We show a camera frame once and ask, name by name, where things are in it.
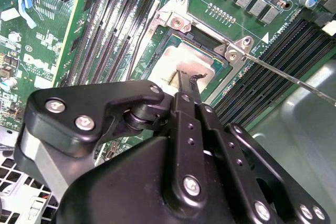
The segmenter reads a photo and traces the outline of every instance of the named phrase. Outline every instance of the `black memory slot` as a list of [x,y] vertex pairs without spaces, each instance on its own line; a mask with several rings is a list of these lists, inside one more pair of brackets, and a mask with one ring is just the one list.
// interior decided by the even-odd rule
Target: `black memory slot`
[[[298,17],[261,59],[300,78],[333,48],[329,45],[331,43],[325,34]],[[291,85],[279,75],[254,64],[215,106],[215,110],[223,124],[236,122],[247,126]]]

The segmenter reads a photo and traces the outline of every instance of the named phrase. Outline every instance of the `green circuit board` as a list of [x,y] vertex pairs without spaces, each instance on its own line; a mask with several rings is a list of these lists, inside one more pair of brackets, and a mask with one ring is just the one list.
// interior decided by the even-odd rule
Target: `green circuit board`
[[[157,10],[169,0],[158,1]],[[250,53],[259,57],[304,8],[298,0],[263,1],[278,12],[270,24],[238,6],[236,0],[189,0],[188,13],[232,41],[253,37]],[[30,28],[20,16],[7,21],[0,19],[0,68],[10,68],[11,77],[17,81],[9,91],[0,90],[0,125],[14,131],[20,129],[26,99],[34,90],[124,80],[143,20],[153,3],[154,0],[32,0],[33,5],[26,12],[36,23],[35,28]],[[18,11],[18,0],[0,0],[0,12],[12,8]],[[324,10],[318,4],[312,9]],[[167,41],[169,32],[170,28],[162,26],[154,31],[132,79],[149,76],[158,49],[181,43],[181,40]],[[336,49],[325,59],[335,53]],[[230,91],[251,64],[247,61],[211,105]],[[203,100],[231,70],[225,61],[214,68],[216,76],[202,92]],[[132,139],[125,138],[121,143],[129,147],[138,142]]]

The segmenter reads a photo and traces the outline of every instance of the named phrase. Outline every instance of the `silver screw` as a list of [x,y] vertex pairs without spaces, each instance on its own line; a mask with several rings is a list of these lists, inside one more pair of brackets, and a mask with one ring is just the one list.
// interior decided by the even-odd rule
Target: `silver screw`
[[184,189],[189,193],[191,196],[197,196],[201,192],[201,188],[198,182],[192,177],[185,177],[183,180]]
[[211,108],[210,108],[209,106],[205,106],[205,110],[206,110],[207,112],[209,112],[209,113],[212,113],[212,110],[211,110]]
[[324,216],[320,208],[318,208],[317,206],[313,206],[313,210],[317,217],[319,217],[321,220],[325,220],[326,217]]
[[243,45],[244,46],[249,46],[249,45],[251,45],[251,40],[250,39],[244,39],[244,41],[243,41]]
[[256,211],[259,214],[259,217],[261,219],[263,219],[263,220],[269,220],[271,218],[271,215],[270,215],[268,209],[260,201],[255,202],[254,203],[254,207],[255,207],[255,209],[256,209]]
[[159,89],[156,86],[150,86],[150,89],[156,94],[160,93]]
[[190,102],[190,98],[186,94],[183,94],[182,98],[183,98],[184,101]]
[[65,104],[58,100],[47,101],[45,107],[51,113],[61,113],[65,110]]
[[236,132],[242,134],[242,130],[238,126],[234,126],[234,129],[236,130]]
[[301,209],[301,212],[303,213],[303,215],[307,219],[312,220],[313,215],[311,214],[311,212],[309,211],[309,209],[305,205],[300,205],[300,209]]
[[83,131],[91,131],[94,128],[94,121],[87,115],[81,115],[76,118],[75,125]]

